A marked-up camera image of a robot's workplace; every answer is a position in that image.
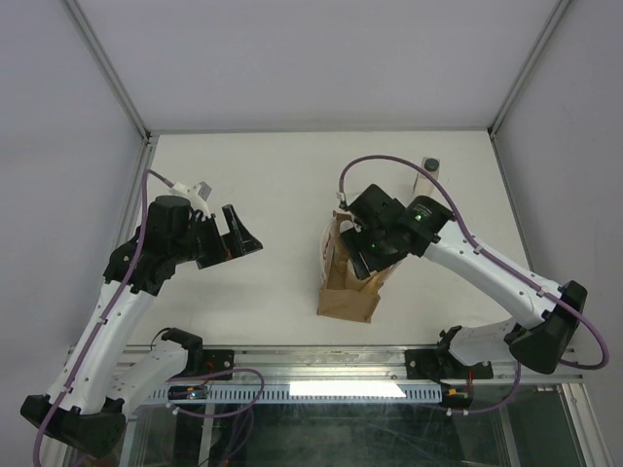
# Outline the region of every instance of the purple cable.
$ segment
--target purple cable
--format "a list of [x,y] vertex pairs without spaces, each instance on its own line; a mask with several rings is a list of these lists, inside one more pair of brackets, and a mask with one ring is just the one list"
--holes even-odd
[[[474,237],[469,232],[469,229],[467,228],[467,225],[465,224],[465,221],[463,220],[462,216],[460,215],[460,212],[458,211],[457,205],[455,204],[455,202],[450,197],[450,194],[448,194],[448,192],[444,189],[444,187],[442,187],[441,184],[437,180],[435,180],[435,178],[432,175],[430,175],[427,170],[424,170],[420,166],[415,165],[414,163],[412,163],[410,161],[407,161],[407,160],[404,160],[404,159],[401,159],[401,158],[397,158],[395,156],[384,156],[384,155],[364,156],[363,158],[355,159],[354,161],[349,162],[348,165],[346,167],[344,167],[344,170],[340,174],[339,190],[340,190],[341,194],[344,193],[344,178],[345,178],[348,170],[351,167],[353,167],[355,164],[357,164],[357,163],[364,162],[364,161],[371,161],[371,160],[384,160],[384,161],[393,161],[393,162],[402,163],[404,165],[407,165],[407,166],[415,169],[417,172],[419,172],[423,176],[425,176],[430,181],[430,183],[432,183],[434,185],[434,187],[437,190],[439,190],[439,193],[441,193],[441,195],[444,197],[446,202],[450,205],[450,208],[452,209],[453,213],[455,214],[455,218],[457,219],[458,227],[460,228],[460,231],[462,232],[462,234],[465,237],[465,239],[467,240],[467,242],[471,246],[473,246],[474,248],[477,248],[479,246],[479,243],[474,239]],[[519,271],[517,271],[516,269],[511,267],[510,265],[507,265],[502,260],[500,260],[500,258],[495,256],[491,252],[487,251],[485,248],[482,248],[480,250],[480,254],[482,254],[485,258],[487,258],[492,263],[494,263],[495,265],[497,265],[501,269],[505,270],[509,274],[517,277],[520,281],[524,282],[526,285],[528,285],[534,291],[540,292],[541,288],[540,288],[540,286],[536,282],[531,280],[529,277],[524,276]],[[605,343],[604,336],[602,336],[602,334],[593,325],[593,323],[591,323],[586,317],[584,317],[584,315],[582,313],[578,312],[571,305],[567,305],[565,302],[563,302],[559,298],[555,297],[553,294],[551,294],[549,292],[545,292],[543,294],[543,296],[546,297],[551,302],[553,302],[554,304],[556,304],[558,306],[561,306],[571,316],[573,316],[580,323],[582,323],[584,326],[586,326],[588,328],[588,330],[590,331],[590,333],[595,338],[595,340],[597,341],[597,343],[599,344],[600,349],[602,350],[602,361],[600,363],[597,363],[597,364],[594,364],[594,365],[580,364],[580,363],[570,362],[569,360],[563,360],[563,359],[560,360],[560,363],[562,363],[563,365],[567,365],[568,367],[577,368],[579,370],[598,370],[600,368],[605,367],[607,365],[607,363],[609,362],[609,360],[610,360],[610,352],[609,352],[609,350],[607,348],[607,344]]]
[[193,416],[195,418],[225,418],[227,416],[234,416],[234,415],[238,415],[239,413],[243,413],[245,411],[248,411],[251,407],[253,407],[255,405],[255,403],[257,401],[260,400],[260,397],[262,397],[262,393],[264,392],[264,387],[266,386],[266,383],[264,381],[264,377],[262,376],[262,374],[260,372],[258,372],[257,370],[254,370],[252,368],[232,368],[231,370],[226,370],[224,372],[218,372],[218,373],[212,373],[210,375],[205,375],[203,377],[174,377],[172,379],[169,380],[169,382],[176,382],[176,381],[189,381],[191,379],[206,379],[206,380],[210,380],[210,379],[214,379],[215,377],[223,377],[225,375],[232,375],[234,373],[252,373],[253,375],[255,375],[256,377],[258,377],[260,379],[260,390],[257,391],[257,394],[255,395],[255,397],[253,399],[251,399],[251,402],[249,402],[246,406],[243,406],[242,408],[233,411],[233,412],[227,412],[227,413],[194,413],[194,412],[189,412],[186,411],[184,409],[181,409],[180,407],[176,406],[175,404],[168,404],[168,406],[170,407],[174,407],[176,411],[180,412],[180,413],[184,413],[185,415],[189,415],[189,416]]
[[[121,297],[122,292],[128,285],[129,279],[132,276],[134,268],[136,268],[136,265],[140,258],[140,253],[143,249],[143,243],[145,242],[145,227],[147,224],[147,178],[150,174],[155,176],[159,180],[161,180],[169,188],[173,186],[170,180],[167,180],[160,173],[157,173],[154,170],[151,170],[148,168],[147,170],[145,170],[145,172],[143,172],[143,177],[141,180],[141,200],[140,200],[141,222],[140,222],[140,228],[138,230],[138,241],[136,242],[136,250],[134,251],[134,256],[132,256],[132,260],[129,263],[128,271],[126,271],[126,275],[124,275],[124,278],[119,284],[119,287],[117,287],[115,294],[110,299],[110,302],[108,302],[108,305],[106,306],[106,308],[102,311],[101,315],[99,316],[102,320],[105,320],[108,317],[113,307],[117,303],[117,300],[119,299],[119,297]],[[97,333],[99,332],[99,329],[101,328],[101,326],[102,324],[99,322],[96,323],[95,326],[93,326],[93,329],[91,333],[89,334],[89,337],[87,338],[87,341],[85,342],[85,345],[83,346],[82,350],[80,351],[80,354],[78,355],[78,358],[76,359],[76,363],[71,369],[71,372],[69,372],[69,376],[67,377],[67,381],[65,382],[65,387],[71,387],[71,384],[74,382],[74,379],[76,378],[76,375],[80,371],[80,368],[83,362],[85,361],[85,358],[87,358],[87,353],[89,353],[89,350],[91,349],[92,344],[95,340],[95,337],[97,336]],[[61,392],[60,394],[58,394],[58,397],[56,397],[56,400],[53,402],[52,406],[50,407],[50,410],[48,411],[43,421],[41,422],[41,426],[39,426],[39,430],[37,431],[37,436],[35,437],[35,445],[32,450],[32,462],[35,467],[41,467],[41,460],[39,459],[39,455],[41,452],[41,445],[43,444],[43,437],[46,433],[46,429],[48,428],[48,425],[50,424],[50,420],[52,420],[52,417],[54,416],[56,410],[58,409],[58,406],[60,406],[63,399],[65,398],[65,394],[66,392]],[[86,458],[81,458],[80,463],[84,462],[85,460]]]

